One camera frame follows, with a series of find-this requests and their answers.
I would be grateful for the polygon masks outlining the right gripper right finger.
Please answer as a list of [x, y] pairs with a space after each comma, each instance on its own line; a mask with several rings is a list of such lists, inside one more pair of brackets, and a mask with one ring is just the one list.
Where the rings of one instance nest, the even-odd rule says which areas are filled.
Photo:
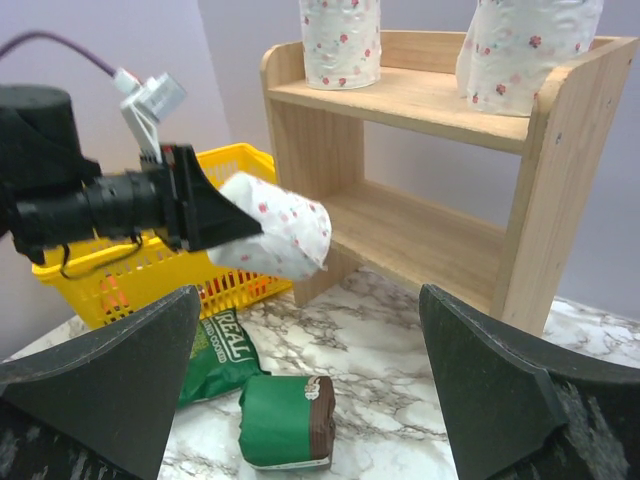
[[636, 479], [639, 371], [425, 284], [419, 314], [461, 479]]

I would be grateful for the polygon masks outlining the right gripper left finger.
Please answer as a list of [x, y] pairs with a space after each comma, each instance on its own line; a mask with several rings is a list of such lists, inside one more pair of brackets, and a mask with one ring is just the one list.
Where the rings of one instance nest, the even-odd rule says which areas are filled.
[[2, 478], [157, 478], [199, 314], [195, 287], [181, 287], [2, 363]]

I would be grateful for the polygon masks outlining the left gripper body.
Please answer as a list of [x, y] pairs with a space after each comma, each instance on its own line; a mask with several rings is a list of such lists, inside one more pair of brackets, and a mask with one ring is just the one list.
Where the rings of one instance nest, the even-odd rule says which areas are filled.
[[183, 202], [187, 198], [184, 167], [187, 155], [193, 153], [189, 144], [161, 144], [160, 157], [147, 152], [139, 156], [142, 172], [154, 187], [160, 211], [151, 229], [170, 250], [191, 247]]

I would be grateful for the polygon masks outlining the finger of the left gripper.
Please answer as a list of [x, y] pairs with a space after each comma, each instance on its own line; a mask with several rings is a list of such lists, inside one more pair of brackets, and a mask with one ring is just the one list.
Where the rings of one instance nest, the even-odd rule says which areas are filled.
[[209, 250], [259, 236], [258, 220], [221, 193], [225, 180], [239, 173], [247, 149], [189, 152], [187, 160], [187, 249]]

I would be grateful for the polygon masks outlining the floral paper towel roll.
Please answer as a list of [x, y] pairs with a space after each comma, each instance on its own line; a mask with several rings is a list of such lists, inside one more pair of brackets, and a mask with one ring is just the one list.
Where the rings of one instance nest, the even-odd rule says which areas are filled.
[[308, 87], [349, 90], [380, 80], [378, 0], [302, 0], [299, 11]]
[[260, 223], [262, 233], [209, 249], [211, 263], [292, 281], [326, 268], [332, 224], [325, 207], [245, 172], [220, 193]]
[[589, 50], [601, 0], [479, 1], [456, 62], [470, 108], [527, 117], [549, 73]]

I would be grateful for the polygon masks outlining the green roll brown end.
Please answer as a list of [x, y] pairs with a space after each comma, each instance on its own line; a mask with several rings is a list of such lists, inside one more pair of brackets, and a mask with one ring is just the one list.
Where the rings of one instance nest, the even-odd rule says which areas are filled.
[[256, 470], [328, 468], [336, 396], [330, 377], [255, 376], [240, 396], [239, 447]]

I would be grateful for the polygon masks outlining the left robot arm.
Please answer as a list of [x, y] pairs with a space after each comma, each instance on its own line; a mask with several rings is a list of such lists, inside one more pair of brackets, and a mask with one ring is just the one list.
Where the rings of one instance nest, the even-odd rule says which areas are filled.
[[261, 234], [260, 223], [206, 178], [193, 148], [163, 144], [138, 171], [105, 175], [81, 153], [70, 95], [44, 85], [1, 88], [1, 231], [42, 265], [57, 247], [152, 231], [197, 252]]

